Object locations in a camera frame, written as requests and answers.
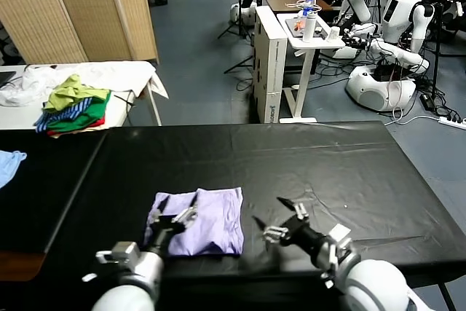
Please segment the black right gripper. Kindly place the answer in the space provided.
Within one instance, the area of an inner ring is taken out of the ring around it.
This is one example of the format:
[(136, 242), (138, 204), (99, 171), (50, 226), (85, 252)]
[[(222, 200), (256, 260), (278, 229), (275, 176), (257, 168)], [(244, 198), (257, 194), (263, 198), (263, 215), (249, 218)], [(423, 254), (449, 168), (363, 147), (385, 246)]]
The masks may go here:
[(259, 217), (252, 216), (264, 241), (271, 244), (280, 243), (284, 247), (296, 245), (311, 258), (316, 258), (326, 242), (326, 236), (310, 227), (307, 220), (309, 214), (302, 202), (294, 202), (284, 197), (277, 197), (277, 200), (296, 215), (284, 221), (281, 227), (267, 226)]

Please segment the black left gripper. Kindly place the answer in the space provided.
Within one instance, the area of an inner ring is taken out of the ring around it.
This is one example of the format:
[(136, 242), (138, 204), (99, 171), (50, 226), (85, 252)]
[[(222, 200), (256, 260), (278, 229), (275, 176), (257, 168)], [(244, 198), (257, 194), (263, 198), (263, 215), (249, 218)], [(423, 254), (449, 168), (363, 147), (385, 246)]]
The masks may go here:
[(188, 208), (181, 211), (172, 220), (164, 214), (169, 197), (161, 200), (155, 211), (151, 214), (150, 237), (145, 244), (145, 250), (157, 255), (168, 255), (171, 240), (180, 233), (185, 232), (197, 219), (198, 195), (194, 195)]

